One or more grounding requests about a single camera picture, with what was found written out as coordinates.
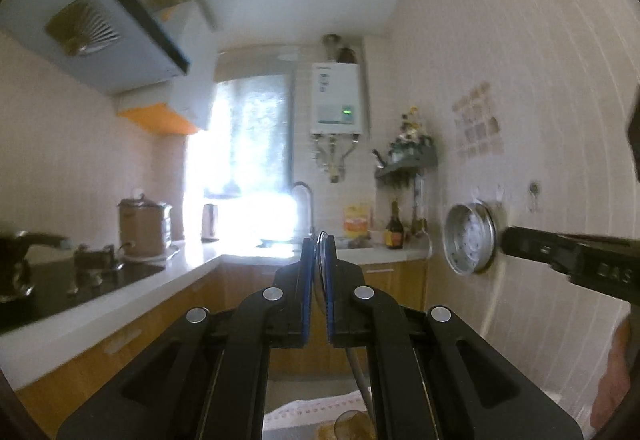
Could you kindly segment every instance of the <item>orange cabinet underside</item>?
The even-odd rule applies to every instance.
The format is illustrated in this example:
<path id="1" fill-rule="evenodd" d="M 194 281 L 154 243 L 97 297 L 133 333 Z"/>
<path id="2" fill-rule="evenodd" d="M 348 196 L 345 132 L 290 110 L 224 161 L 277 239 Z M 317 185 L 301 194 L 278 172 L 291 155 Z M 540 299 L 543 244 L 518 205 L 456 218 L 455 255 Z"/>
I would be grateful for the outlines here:
<path id="1" fill-rule="evenodd" d="M 198 132 L 193 123 L 169 109 L 166 103 L 127 109 L 118 116 L 128 118 L 150 133 L 191 135 Z"/>

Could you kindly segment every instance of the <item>bottle label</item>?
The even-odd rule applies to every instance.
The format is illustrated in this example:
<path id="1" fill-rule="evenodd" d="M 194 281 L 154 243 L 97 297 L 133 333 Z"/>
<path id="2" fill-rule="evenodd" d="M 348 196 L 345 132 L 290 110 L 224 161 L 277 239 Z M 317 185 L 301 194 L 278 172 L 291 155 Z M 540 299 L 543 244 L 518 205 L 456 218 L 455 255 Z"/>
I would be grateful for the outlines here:
<path id="1" fill-rule="evenodd" d="M 385 244 L 386 246 L 402 246 L 402 232 L 391 232 L 387 230 L 385 232 Z"/>

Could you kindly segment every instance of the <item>black stovetop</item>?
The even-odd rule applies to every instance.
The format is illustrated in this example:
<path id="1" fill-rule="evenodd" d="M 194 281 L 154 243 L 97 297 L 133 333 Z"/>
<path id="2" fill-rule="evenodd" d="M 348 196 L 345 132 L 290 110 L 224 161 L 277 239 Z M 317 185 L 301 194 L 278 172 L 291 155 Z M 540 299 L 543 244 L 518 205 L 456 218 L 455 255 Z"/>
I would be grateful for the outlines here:
<path id="1" fill-rule="evenodd" d="M 125 263 L 122 269 L 103 274 L 100 287 L 81 286 L 76 295 L 69 296 L 67 291 L 74 278 L 73 264 L 70 259 L 32 266 L 35 288 L 31 295 L 0 304 L 0 334 L 77 307 L 164 270 L 163 266 Z"/>

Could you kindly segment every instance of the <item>floor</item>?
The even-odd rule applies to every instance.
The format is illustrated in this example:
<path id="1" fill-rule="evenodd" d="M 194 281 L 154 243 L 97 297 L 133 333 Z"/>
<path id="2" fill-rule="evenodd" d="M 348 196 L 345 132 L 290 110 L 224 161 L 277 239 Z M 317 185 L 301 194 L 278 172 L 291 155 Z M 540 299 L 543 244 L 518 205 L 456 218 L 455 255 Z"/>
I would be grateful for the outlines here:
<path id="1" fill-rule="evenodd" d="M 270 413 L 294 400 L 314 400 L 356 391 L 353 377 L 344 378 L 282 378 L 267 382 L 264 412 Z"/>

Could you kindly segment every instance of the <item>yellow package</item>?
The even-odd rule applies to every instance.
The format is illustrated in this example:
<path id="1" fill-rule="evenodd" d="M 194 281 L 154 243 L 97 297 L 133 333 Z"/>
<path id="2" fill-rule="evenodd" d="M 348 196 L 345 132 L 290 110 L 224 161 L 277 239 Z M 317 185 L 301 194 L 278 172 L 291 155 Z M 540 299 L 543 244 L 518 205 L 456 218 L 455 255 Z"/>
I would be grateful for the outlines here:
<path id="1" fill-rule="evenodd" d="M 344 235 L 354 239 L 369 235 L 369 204 L 359 203 L 344 208 Z"/>

